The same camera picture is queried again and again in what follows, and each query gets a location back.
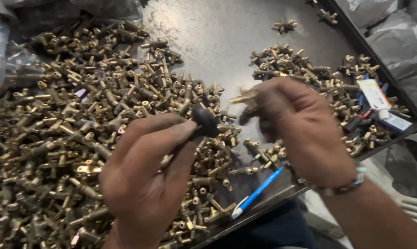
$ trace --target dark trousers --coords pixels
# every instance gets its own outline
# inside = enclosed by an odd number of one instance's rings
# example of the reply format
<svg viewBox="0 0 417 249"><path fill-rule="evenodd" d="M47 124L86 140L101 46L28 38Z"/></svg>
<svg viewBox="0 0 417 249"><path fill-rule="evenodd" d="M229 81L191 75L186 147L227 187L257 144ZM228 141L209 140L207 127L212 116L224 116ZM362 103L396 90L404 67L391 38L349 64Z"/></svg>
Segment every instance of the dark trousers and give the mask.
<svg viewBox="0 0 417 249"><path fill-rule="evenodd" d="M255 221L211 243L207 249L277 248L296 246L317 249L313 234L296 201L263 215Z"/></svg>

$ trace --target bracelet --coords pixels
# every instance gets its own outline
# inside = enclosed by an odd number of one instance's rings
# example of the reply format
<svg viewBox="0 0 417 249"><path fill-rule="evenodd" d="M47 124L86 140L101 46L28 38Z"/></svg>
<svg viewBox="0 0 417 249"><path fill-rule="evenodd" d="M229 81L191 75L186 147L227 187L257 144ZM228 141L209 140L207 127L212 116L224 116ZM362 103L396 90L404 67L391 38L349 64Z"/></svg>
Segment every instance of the bracelet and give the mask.
<svg viewBox="0 0 417 249"><path fill-rule="evenodd" d="M358 174L356 175L356 178L348 185L335 187L335 188L321 188L321 187L311 186L311 188L314 189L318 193L322 193L325 196L347 194L357 189L364 182L364 176L367 172L367 168L357 167L356 171L358 172Z"/></svg>

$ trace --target pen clip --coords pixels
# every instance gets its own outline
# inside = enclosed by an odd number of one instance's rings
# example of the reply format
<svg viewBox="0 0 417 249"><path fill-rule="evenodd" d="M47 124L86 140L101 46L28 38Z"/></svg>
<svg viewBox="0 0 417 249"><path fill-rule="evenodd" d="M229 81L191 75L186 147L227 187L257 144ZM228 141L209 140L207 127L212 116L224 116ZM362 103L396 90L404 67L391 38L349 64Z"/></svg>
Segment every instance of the pen clip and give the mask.
<svg viewBox="0 0 417 249"><path fill-rule="evenodd" d="M236 205L236 207L233 209L233 212L235 212L240 206L241 206L241 204L245 201L245 200L247 200L247 198L248 198L248 196L246 196L238 205Z"/></svg>

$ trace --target hand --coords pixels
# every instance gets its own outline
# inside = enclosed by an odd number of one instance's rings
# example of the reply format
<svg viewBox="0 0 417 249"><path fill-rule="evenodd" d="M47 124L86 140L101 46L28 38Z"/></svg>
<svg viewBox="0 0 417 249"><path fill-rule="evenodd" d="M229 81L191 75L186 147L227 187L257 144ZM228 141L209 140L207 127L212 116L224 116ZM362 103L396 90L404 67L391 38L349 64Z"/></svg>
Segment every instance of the hand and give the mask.
<svg viewBox="0 0 417 249"><path fill-rule="evenodd" d="M328 102L293 79L275 77L253 88L258 113L284 140L297 174L318 187L340 187L356 177Z"/></svg>
<svg viewBox="0 0 417 249"><path fill-rule="evenodd" d="M187 190L198 146L187 139L196 126L174 113L130 123L100 174L104 202L116 217L103 248L158 247Z"/></svg>

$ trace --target black tool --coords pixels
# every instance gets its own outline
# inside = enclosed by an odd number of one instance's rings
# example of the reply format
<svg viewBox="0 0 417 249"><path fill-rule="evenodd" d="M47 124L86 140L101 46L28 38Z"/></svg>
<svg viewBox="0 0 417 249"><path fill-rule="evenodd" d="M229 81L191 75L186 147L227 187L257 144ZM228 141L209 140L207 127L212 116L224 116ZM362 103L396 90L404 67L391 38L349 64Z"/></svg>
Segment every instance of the black tool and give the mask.
<svg viewBox="0 0 417 249"><path fill-rule="evenodd" d="M217 128L217 120L213 115L201 104L194 105L192 109L192 120L198 124L189 140L193 140L199 136L208 136L215 138L219 135Z"/></svg>

